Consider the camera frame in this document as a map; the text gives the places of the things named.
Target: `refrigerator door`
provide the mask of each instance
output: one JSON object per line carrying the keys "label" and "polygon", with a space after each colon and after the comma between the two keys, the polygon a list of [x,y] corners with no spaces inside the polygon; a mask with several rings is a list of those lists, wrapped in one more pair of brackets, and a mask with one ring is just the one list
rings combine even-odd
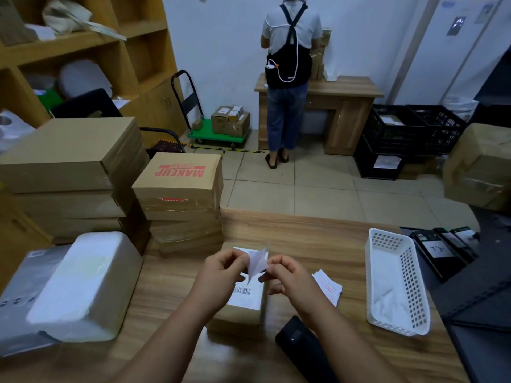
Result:
{"label": "refrigerator door", "polygon": [[396,105],[438,105],[499,0],[440,0]]}

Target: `white plastic basket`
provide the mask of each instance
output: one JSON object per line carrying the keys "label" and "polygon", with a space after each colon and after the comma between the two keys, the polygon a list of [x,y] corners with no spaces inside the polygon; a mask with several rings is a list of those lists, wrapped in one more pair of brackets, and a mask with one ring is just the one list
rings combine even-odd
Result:
{"label": "white plastic basket", "polygon": [[405,336],[429,332],[428,297],[411,238],[371,228],[365,275],[370,324]]}

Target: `cloth bag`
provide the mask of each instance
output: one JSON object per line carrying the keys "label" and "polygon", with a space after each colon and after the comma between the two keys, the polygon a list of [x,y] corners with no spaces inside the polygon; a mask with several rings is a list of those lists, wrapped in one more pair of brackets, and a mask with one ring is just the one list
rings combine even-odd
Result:
{"label": "cloth bag", "polygon": [[126,36],[119,35],[113,29],[91,22],[92,16],[91,11],[69,0],[49,0],[42,10],[42,18],[46,25],[59,34],[89,30],[126,40]]}

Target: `white parcel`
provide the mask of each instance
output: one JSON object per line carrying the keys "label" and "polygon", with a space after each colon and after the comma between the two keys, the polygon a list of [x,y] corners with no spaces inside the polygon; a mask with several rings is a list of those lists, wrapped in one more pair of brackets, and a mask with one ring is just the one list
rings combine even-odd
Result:
{"label": "white parcel", "polygon": [[119,332],[142,268],[122,232],[80,235],[27,315],[57,340],[107,341]]}

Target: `slipper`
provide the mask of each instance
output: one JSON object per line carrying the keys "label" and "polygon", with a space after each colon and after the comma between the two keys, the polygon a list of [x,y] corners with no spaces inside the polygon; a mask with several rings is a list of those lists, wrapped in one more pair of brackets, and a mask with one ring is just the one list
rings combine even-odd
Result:
{"label": "slipper", "polygon": [[270,165],[270,155],[266,155],[264,158],[266,160],[266,163],[270,167],[270,169],[277,169],[277,161],[275,161],[275,165]]}
{"label": "slipper", "polygon": [[288,156],[288,158],[287,158],[287,159],[284,159],[284,158],[282,157],[282,153],[283,153],[283,152],[284,152],[284,148],[283,148],[283,147],[281,147],[281,148],[278,150],[278,152],[277,152],[277,154],[278,154],[278,158],[281,160],[281,162],[284,162],[284,163],[289,162],[289,156]]}

